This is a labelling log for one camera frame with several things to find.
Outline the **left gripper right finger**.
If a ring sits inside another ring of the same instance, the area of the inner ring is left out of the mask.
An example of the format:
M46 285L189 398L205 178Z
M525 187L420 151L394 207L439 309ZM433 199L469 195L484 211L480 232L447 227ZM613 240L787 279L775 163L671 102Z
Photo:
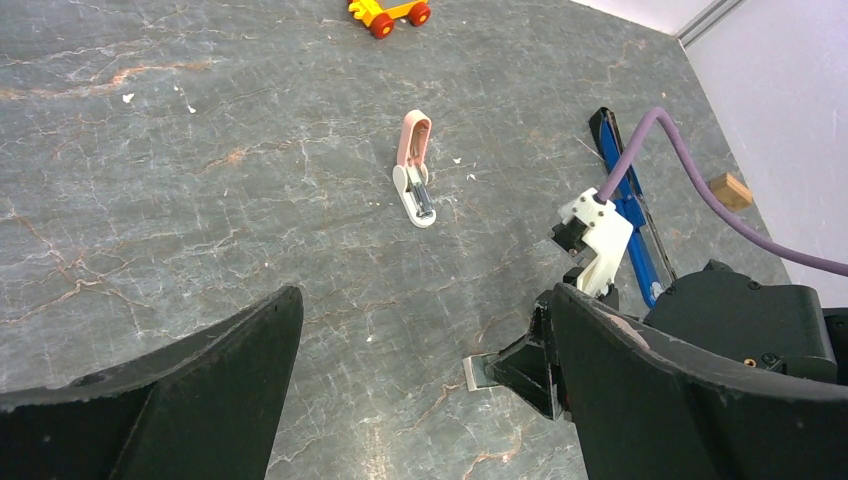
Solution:
M763 371L552 292L568 406L593 479L843 479L847 390Z

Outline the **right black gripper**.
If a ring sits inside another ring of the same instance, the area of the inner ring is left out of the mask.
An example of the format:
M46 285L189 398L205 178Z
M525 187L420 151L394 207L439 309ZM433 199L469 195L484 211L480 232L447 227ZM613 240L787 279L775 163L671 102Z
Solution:
M836 384L839 312L802 285L762 285L710 261L658 297L643 320L617 296L574 290L570 271L537 300L529 341L553 385L664 385L759 371Z

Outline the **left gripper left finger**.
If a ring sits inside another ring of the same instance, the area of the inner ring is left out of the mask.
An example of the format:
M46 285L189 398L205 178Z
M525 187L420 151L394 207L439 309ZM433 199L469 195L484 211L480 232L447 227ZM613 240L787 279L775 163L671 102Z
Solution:
M1 397L5 479L261 479L304 320L284 286L134 360Z

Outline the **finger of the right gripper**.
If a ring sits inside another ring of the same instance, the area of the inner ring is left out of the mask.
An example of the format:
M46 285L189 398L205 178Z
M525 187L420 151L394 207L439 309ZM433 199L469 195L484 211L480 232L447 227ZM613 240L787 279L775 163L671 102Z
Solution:
M552 291L536 298L528 331L487 360L484 372L538 413L556 420L569 409L551 323Z

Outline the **blue stapler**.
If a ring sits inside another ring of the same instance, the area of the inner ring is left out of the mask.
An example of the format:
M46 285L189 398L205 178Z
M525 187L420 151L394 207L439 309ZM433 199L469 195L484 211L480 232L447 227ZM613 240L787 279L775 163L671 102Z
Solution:
M600 107L588 121L596 149L606 170L619 163L624 146L614 113ZM657 226L645 202L635 169L630 166L612 196L616 211L633 225L627 252L643 298L653 308L660 295L677 279Z

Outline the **pink white staple remover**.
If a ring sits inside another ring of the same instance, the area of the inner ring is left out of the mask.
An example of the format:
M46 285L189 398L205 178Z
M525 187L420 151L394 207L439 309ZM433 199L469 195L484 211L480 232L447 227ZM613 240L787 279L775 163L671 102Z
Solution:
M421 229L436 220L433 200L427 190L429 171L425 164L432 122L420 110L409 111L403 120L392 179L411 223Z

